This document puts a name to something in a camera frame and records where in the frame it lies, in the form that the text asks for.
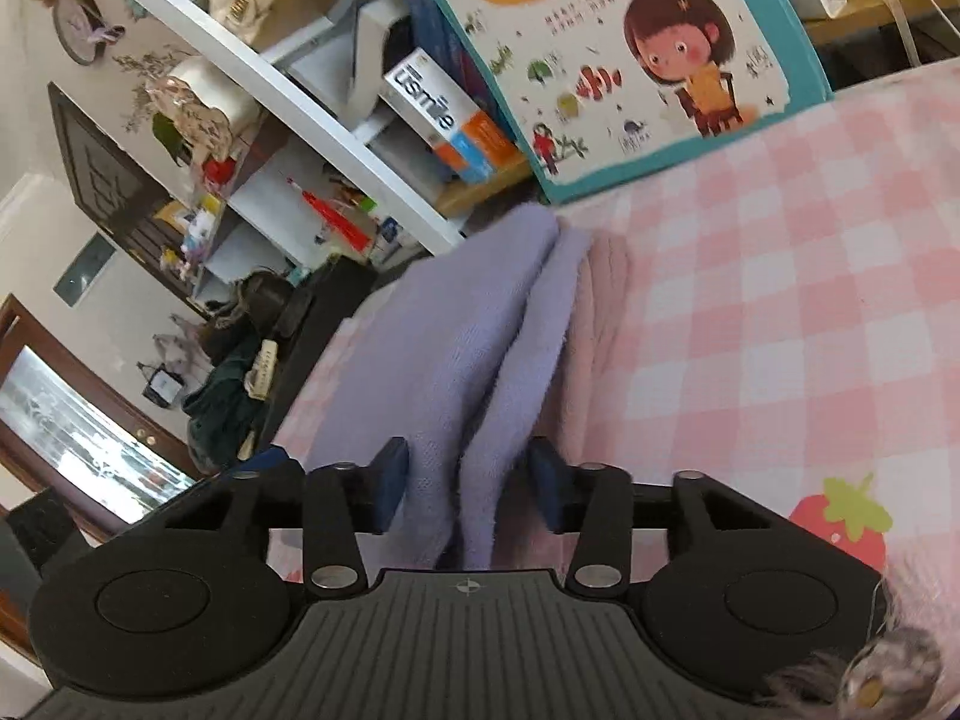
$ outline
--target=children's book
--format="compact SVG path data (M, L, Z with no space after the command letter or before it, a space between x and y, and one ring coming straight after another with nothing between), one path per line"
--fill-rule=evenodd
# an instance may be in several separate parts
M830 97L788 0L435 0L553 202Z

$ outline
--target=dark green cloth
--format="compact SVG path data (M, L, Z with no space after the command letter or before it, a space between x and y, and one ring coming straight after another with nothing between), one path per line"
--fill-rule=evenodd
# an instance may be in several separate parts
M247 434L262 422L264 402L251 398L243 386L258 351L260 338L250 333L210 372L205 384L184 399L190 418L187 446L205 474L235 466Z

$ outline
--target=cartoon girl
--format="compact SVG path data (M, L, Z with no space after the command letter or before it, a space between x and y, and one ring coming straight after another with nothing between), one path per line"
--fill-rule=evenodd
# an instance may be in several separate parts
M704 138L744 124L733 75L720 70L733 57L734 45L733 30L716 2L633 0L623 34L651 79L664 85L683 82L677 97Z
M545 163L550 175L557 174L557 146L553 142L553 132L543 122L534 124L534 153Z

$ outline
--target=checkered tablecloth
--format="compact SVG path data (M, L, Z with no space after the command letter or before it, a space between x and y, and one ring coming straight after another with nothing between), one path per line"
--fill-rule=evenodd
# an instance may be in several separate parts
M888 552L960 581L956 63L560 213L622 234L632 256L590 459L651 483L701 469L784 515L826 478L857 487L872 474L893 519ZM318 363L280 431L291 455L309 447L369 320L344 324ZM824 527L837 541L843 526ZM637 537L641 575L661 543Z

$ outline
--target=clownfish illustration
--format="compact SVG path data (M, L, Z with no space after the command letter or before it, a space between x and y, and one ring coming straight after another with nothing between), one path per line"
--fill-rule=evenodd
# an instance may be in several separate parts
M612 73L606 68L593 68L587 65L580 68L580 78L577 80L577 87L574 90L578 97L594 100L603 100L603 95L613 91L613 87L623 86L623 76L620 71L614 70Z

